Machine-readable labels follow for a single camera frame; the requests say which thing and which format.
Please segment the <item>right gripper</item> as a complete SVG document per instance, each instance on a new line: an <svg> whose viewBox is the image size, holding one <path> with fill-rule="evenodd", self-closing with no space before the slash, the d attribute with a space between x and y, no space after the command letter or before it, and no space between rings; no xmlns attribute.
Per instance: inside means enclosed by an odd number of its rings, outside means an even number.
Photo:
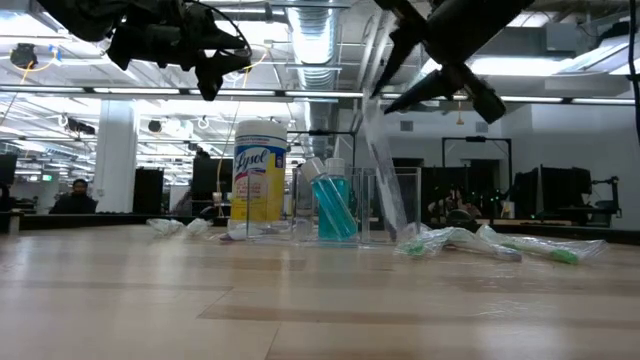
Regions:
<svg viewBox="0 0 640 360"><path fill-rule="evenodd" d="M424 17L407 0L376 0L378 6L396 16L398 28L390 34L393 48L371 96L380 94L416 46L423 46L440 64L463 63L532 3L533 0L444 0L437 1ZM405 91L384 113L439 97L452 100L462 87L457 71L443 67Z"/></svg>

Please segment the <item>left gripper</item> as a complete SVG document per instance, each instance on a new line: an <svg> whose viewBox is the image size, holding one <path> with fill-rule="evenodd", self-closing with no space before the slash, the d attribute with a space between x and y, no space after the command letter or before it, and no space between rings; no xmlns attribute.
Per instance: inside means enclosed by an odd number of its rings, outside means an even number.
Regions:
<svg viewBox="0 0 640 360"><path fill-rule="evenodd" d="M111 37L108 57L122 70L132 60L153 62L160 68L174 64L183 70L196 65L197 87L205 101L215 100L224 75L250 65L249 57L235 54L201 58L200 49L242 49L245 42L206 22L206 8L199 4L131 3L124 19Z"/></svg>

